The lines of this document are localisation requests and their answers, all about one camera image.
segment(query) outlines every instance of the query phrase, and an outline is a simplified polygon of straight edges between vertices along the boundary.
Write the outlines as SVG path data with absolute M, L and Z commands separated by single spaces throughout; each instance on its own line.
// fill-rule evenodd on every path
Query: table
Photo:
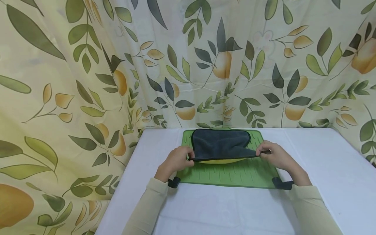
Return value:
M 149 179 L 180 145 L 184 130 L 144 131 L 96 235 L 121 234 Z M 340 134 L 330 128 L 258 130 L 308 172 L 345 235 L 374 234 L 376 169 Z M 291 180 L 287 172 L 279 174 Z M 300 234 L 300 228 L 286 191 L 181 183 L 169 189 L 154 234 Z

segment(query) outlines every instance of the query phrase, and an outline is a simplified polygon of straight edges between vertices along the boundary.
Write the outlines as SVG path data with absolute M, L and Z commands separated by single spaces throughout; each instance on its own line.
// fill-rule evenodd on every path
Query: hand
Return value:
M 188 146 L 180 146 L 172 150 L 166 160 L 158 167 L 154 178 L 167 182 L 174 172 L 184 170 L 186 167 L 193 167 L 194 162 L 193 160 L 188 161 L 187 155 L 194 158 L 193 149 Z
M 271 154 L 261 153 L 267 150 L 270 150 Z M 307 172 L 280 145 L 265 140 L 256 149 L 256 155 L 287 171 L 297 186 L 312 185 Z

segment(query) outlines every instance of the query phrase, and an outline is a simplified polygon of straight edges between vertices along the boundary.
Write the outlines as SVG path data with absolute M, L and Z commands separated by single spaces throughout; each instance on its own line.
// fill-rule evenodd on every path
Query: printed fabric backdrop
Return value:
M 0 0 L 0 234 L 94 234 L 145 128 L 330 127 L 376 166 L 375 3 Z

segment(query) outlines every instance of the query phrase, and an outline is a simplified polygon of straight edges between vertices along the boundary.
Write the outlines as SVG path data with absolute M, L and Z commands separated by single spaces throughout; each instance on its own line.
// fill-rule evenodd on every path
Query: person's left hand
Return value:
M 188 161 L 187 155 L 194 158 L 193 149 L 188 146 L 180 146 L 172 150 L 166 160 L 158 167 L 154 178 L 167 182 L 174 172 L 184 170 L 186 167 L 193 167 L 194 161 Z

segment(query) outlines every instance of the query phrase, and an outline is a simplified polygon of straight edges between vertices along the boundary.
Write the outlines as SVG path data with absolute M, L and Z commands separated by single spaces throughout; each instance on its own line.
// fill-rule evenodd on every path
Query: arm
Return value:
M 178 147 L 172 150 L 158 167 L 125 225 L 122 235 L 150 235 L 153 232 L 159 211 L 167 197 L 168 179 L 172 173 L 194 165 L 193 160 L 186 159 L 187 154 L 194 158 L 191 148 Z
M 271 150 L 271 154 L 261 151 Z M 307 172 L 278 144 L 264 141 L 257 148 L 256 154 L 269 161 L 275 167 L 286 170 L 295 185 L 290 191 L 290 199 L 298 218 L 302 234 L 305 235 L 342 235 L 342 232 L 315 186 L 308 177 Z

